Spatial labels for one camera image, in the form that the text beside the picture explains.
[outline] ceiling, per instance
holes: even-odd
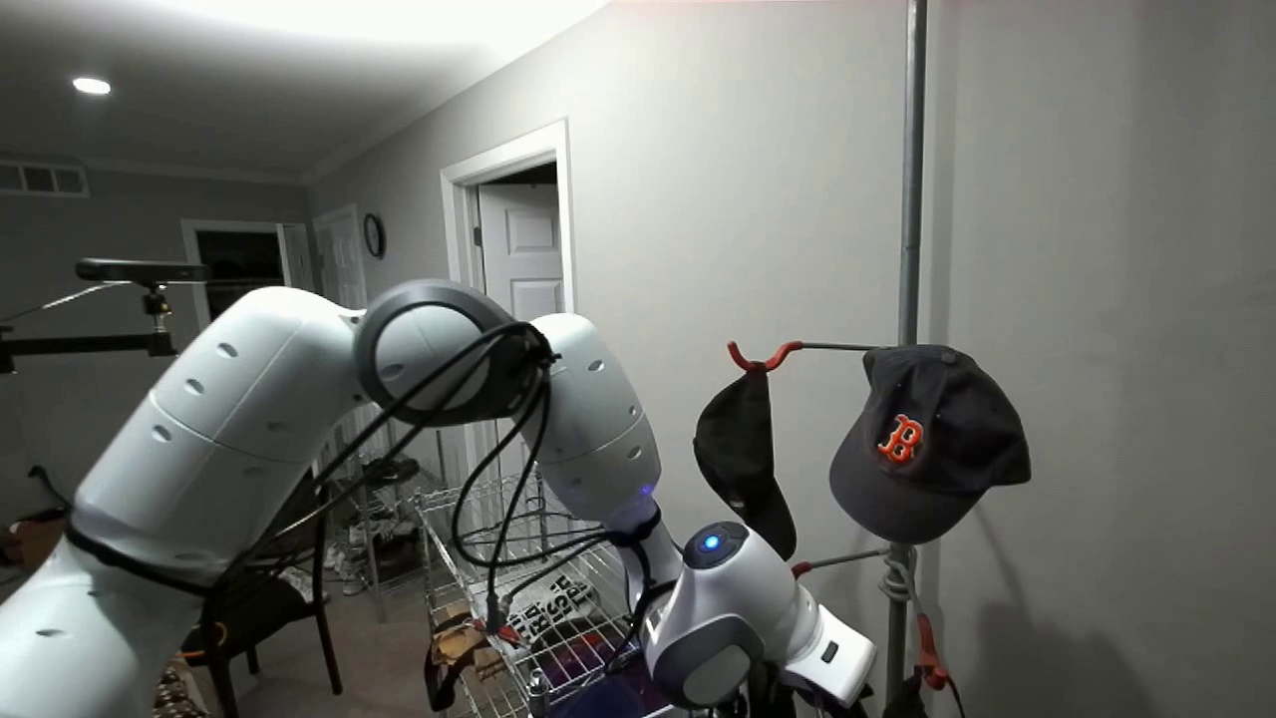
[[[0,0],[0,161],[302,185],[604,4]]]

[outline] door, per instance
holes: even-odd
[[[557,185],[508,181],[475,194],[480,286],[514,319],[564,311]]]
[[[520,170],[510,181],[480,185],[470,194],[475,214],[475,284],[508,306],[514,319],[539,319],[564,311],[564,229],[557,229],[557,185],[553,162]],[[488,455],[498,436],[508,436],[514,421],[498,419],[491,425],[480,425],[475,451]],[[526,441],[510,441],[498,463],[491,468],[488,488],[498,488],[491,495],[480,495],[480,505],[470,521],[496,525],[496,520],[510,504],[510,488],[520,481],[530,451]],[[520,513],[543,513],[553,504],[548,497],[543,481],[530,481],[522,495]],[[514,521],[508,553],[530,553],[543,549],[548,521]]]
[[[341,209],[316,221],[316,292],[341,306],[369,306],[365,211]]]

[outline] black cable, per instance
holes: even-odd
[[[583,542],[604,537],[604,534],[583,534],[583,537],[548,546],[548,549],[539,549],[539,553],[520,553],[520,557],[498,557],[498,553],[480,557],[480,553],[458,537],[458,534],[462,534],[458,521],[462,521],[462,505],[470,504],[470,492],[480,488],[484,469],[503,455],[503,445],[530,421],[535,405],[539,405],[539,401],[526,401],[526,412],[514,419],[514,425],[510,425],[510,429],[488,451],[488,457],[467,475],[467,481],[462,481],[462,492],[458,492],[458,497],[456,497],[456,505],[450,505],[450,525],[446,525],[450,546],[456,546],[467,564],[475,564],[475,566],[526,566],[526,564],[543,564],[543,557],[551,557],[551,553],[557,553],[557,549],[572,549],[572,546],[583,546]],[[539,457],[539,445],[543,445],[543,441],[530,445],[522,477],[530,475],[530,468],[535,468],[535,457]]]
[[[132,557],[132,553],[111,549],[111,546],[99,542],[99,537],[79,534],[75,521],[64,525],[64,537],[67,537],[74,546],[79,546],[86,553],[91,553],[91,557],[99,557],[104,566],[117,566],[117,570],[125,570],[125,573],[137,573],[137,577],[148,577],[148,581],[160,581],[160,588],[173,588],[173,592],[184,592],[184,594],[201,594],[201,598],[213,594],[213,588],[188,581],[188,577],[176,573],[176,570],[140,564],[140,557]]]
[[[462,537],[470,542],[470,537],[496,534],[496,529],[498,529],[498,521],[467,529]],[[600,529],[539,529],[539,537],[564,537],[564,542],[580,546],[580,542],[595,542],[595,537],[604,542],[605,534],[600,534]]]
[[[646,610],[656,606],[656,598],[669,594],[678,581],[646,581],[646,592],[639,594],[639,606],[629,614],[629,625],[623,635],[623,641],[613,645],[611,663],[605,663],[605,673],[613,673],[625,657],[629,657],[629,641],[639,641],[644,635],[644,624],[646,624]]]
[[[964,718],[964,703],[961,703],[961,691],[958,691],[952,673],[951,673],[951,693],[958,703],[958,715]]]
[[[623,542],[623,546],[639,553],[644,588],[646,588],[649,581],[649,557],[646,557],[644,542],[639,546]]]
[[[833,553],[833,557],[814,557],[814,564],[793,564],[793,573],[810,573],[810,570],[826,570],[826,566],[842,566],[842,564],[866,564],[872,553],[890,553],[887,546],[880,549],[859,549],[859,553]]]
[[[520,510],[514,521],[522,521],[522,520],[580,520],[580,513],[572,513],[572,510]],[[491,529],[496,529],[496,521],[458,529],[458,537],[475,537],[475,534],[491,534]]]
[[[510,505],[508,505],[508,513],[503,513],[503,525],[496,529],[491,557],[503,557],[508,537],[510,537],[510,521],[514,521],[514,510],[520,510],[520,497],[522,497],[522,492],[526,492],[526,481],[530,481],[535,457],[543,455],[548,425],[551,425],[551,393],[553,393],[553,392],[551,392],[551,375],[543,375],[539,400],[535,400],[539,412],[543,412],[543,421],[535,425],[535,439],[530,439],[522,475],[520,475],[514,495],[510,495]],[[488,635],[496,635],[503,624],[508,624],[508,617],[503,617],[503,606],[498,606],[498,598],[496,598],[496,564],[491,564],[491,566],[488,566]]]
[[[58,510],[64,510],[64,513],[74,510],[74,497],[60,488],[52,488],[52,477],[42,463],[28,469],[28,477],[44,488],[44,495],[58,504]]]
[[[446,375],[450,367],[458,367],[458,362],[470,358],[475,350],[488,350],[488,354],[491,354],[491,350],[496,350],[496,340],[514,334],[514,330],[522,330],[522,326],[526,326],[526,322],[508,322],[508,326],[484,330],[475,342],[467,342],[462,350],[456,350],[443,367],[435,367],[435,370],[422,375],[415,385],[406,385],[406,393],[401,393],[393,405],[383,405],[312,481],[325,488],[381,425],[386,425],[386,421],[395,419],[401,405],[406,405],[406,401],[411,401],[421,392],[429,392],[439,375]],[[470,375],[484,367],[484,358],[475,358],[475,362],[443,392],[439,405],[446,405],[446,401],[470,383]],[[365,481],[357,477],[353,488],[333,492],[327,504],[321,504],[316,510],[292,520],[286,525],[265,534],[256,546],[265,546],[265,542],[270,542],[270,537],[278,537],[278,534],[292,534],[292,529],[316,521],[321,513],[327,513],[333,505],[341,505],[343,497],[353,497],[359,488],[365,488]]]

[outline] metal pole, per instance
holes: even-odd
[[[916,294],[920,294],[920,194],[927,194],[927,13],[930,0],[910,0],[910,53],[907,53],[907,214],[902,214],[902,348],[916,342]],[[892,570],[915,588],[916,549],[910,542],[890,546]],[[907,682],[910,657],[910,594],[890,594],[890,641],[887,641],[887,685],[890,693]]]

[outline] cap brim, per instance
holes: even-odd
[[[830,488],[842,510],[890,542],[942,537],[981,495],[927,492],[927,475],[890,475],[860,425],[833,455]]]

